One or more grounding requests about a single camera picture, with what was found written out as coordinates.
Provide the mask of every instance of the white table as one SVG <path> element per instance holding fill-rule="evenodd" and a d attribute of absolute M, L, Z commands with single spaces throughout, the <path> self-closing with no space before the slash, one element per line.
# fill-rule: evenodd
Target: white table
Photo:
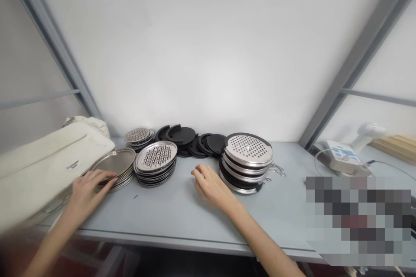
<path fill-rule="evenodd" d="M 124 146 L 122 140 L 114 141 L 117 147 Z M 266 182 L 259 193 L 237 197 L 292 259 L 325 263 L 306 242 L 304 180 L 318 175 L 314 158 L 296 143 L 271 145 L 275 163 L 284 168 L 286 177 L 270 173 L 272 181 Z M 78 234 L 121 244 L 253 256 L 227 217 L 203 201 L 195 190 L 190 172 L 199 163 L 218 168 L 217 159 L 177 158 L 174 174 L 163 185 L 146 189 L 133 180 L 108 194 Z M 321 172 L 332 174 L 325 167 Z M 58 214 L 46 218 L 40 226 L 49 227 Z M 415 240 L 413 247 L 416 255 Z M 416 258 L 412 266 L 416 267 Z"/>

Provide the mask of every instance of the perforated metal disc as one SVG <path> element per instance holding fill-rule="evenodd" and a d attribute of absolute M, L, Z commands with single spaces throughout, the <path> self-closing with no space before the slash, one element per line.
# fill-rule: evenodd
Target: perforated metal disc
<path fill-rule="evenodd" d="M 125 139 L 129 143 L 138 143 L 147 140 L 150 137 L 150 134 L 150 129 L 137 128 L 127 132 Z"/>
<path fill-rule="evenodd" d="M 273 149 L 262 138 L 236 133 L 226 138 L 224 151 L 234 161 L 249 167 L 264 167 L 273 162 Z"/>
<path fill-rule="evenodd" d="M 172 162 L 178 148 L 169 141 L 159 141 L 146 146 L 136 159 L 136 169 L 142 172 L 155 171 Z"/>

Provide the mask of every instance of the gray metal frame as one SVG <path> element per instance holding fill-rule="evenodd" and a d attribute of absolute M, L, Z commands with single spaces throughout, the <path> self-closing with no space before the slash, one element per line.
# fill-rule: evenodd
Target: gray metal frame
<path fill-rule="evenodd" d="M 21 105 L 36 103 L 48 99 L 59 98 L 67 95 L 75 95 L 79 103 L 85 108 L 88 115 L 102 119 L 100 112 L 80 75 L 78 67 L 66 46 L 52 15 L 47 9 L 44 0 L 21 0 L 29 16 L 39 30 L 40 35 L 48 46 L 52 56 L 66 78 L 71 91 L 44 94 L 41 96 L 9 102 L 0 103 L 0 110 Z"/>
<path fill-rule="evenodd" d="M 344 64 L 307 125 L 299 144 L 309 150 L 348 94 L 415 106 L 415 102 L 381 94 L 354 91 L 355 85 L 411 0 L 380 0 Z"/>

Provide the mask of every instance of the finger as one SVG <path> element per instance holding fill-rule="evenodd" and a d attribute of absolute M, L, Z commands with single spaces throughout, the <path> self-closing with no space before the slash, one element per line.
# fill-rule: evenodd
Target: finger
<path fill-rule="evenodd" d="M 81 183 L 83 177 L 77 177 L 75 180 L 72 181 L 72 185 L 78 185 Z"/>
<path fill-rule="evenodd" d="M 91 171 L 91 173 L 88 176 L 85 176 L 85 179 L 87 182 L 93 180 L 98 174 L 100 174 L 101 172 L 104 172 L 104 170 L 95 170 L 95 171 Z"/>
<path fill-rule="evenodd" d="M 205 164 L 198 164 L 196 169 L 201 172 L 205 178 L 210 178 L 211 172 Z"/>
<path fill-rule="evenodd" d="M 211 172 L 211 175 L 210 175 L 210 176 L 211 176 L 212 178 L 214 178 L 215 180 L 217 180 L 217 179 L 221 179 L 221 178 L 219 177 L 218 173 L 217 173 L 217 172 L 215 172 L 213 168 L 211 168 L 210 166 L 207 166 L 207 168 L 208 168 L 208 170 Z"/>
<path fill-rule="evenodd" d="M 113 186 L 113 184 L 117 181 L 117 178 L 114 178 L 112 180 L 109 180 L 107 184 L 98 192 L 98 194 L 95 195 L 96 200 L 100 203 L 101 200 L 104 198 L 105 195 L 107 195 L 110 188 Z"/>
<path fill-rule="evenodd" d="M 192 170 L 191 174 L 195 177 L 196 182 L 199 185 L 205 185 L 205 179 L 202 176 L 201 172 L 199 172 L 198 170 Z"/>
<path fill-rule="evenodd" d="M 91 174 L 93 174 L 93 173 L 94 173 L 94 171 L 88 171 L 82 177 L 85 178 L 85 179 L 88 179 L 91 176 Z"/>
<path fill-rule="evenodd" d="M 117 176 L 117 174 L 114 173 L 114 172 L 101 170 L 101 172 L 98 173 L 97 176 L 95 176 L 90 182 L 94 186 L 97 186 L 98 183 L 100 183 L 101 181 L 104 181 L 107 178 L 112 178 L 112 177 L 115 177 L 115 176 Z"/>
<path fill-rule="evenodd" d="M 204 199 L 204 200 L 208 200 L 207 196 L 205 195 L 204 191 L 202 190 L 201 186 L 199 186 L 198 182 L 195 181 L 195 188 L 198 191 L 199 195 Z"/>

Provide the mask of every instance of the hand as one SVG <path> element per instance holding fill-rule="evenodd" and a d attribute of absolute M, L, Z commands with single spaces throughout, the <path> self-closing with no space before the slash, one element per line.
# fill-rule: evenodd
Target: hand
<path fill-rule="evenodd" d="M 108 193 L 117 178 L 113 178 L 96 193 L 98 183 L 115 177 L 117 174 L 110 171 L 95 170 L 89 171 L 84 176 L 75 179 L 72 182 L 72 196 L 68 206 L 62 215 L 67 222 L 70 222 L 75 228 L 78 228 L 97 208 L 104 196 Z"/>
<path fill-rule="evenodd" d="M 191 174 L 195 177 L 195 188 L 201 197 L 214 207 L 229 214 L 240 204 L 218 174 L 205 164 L 198 164 Z"/>

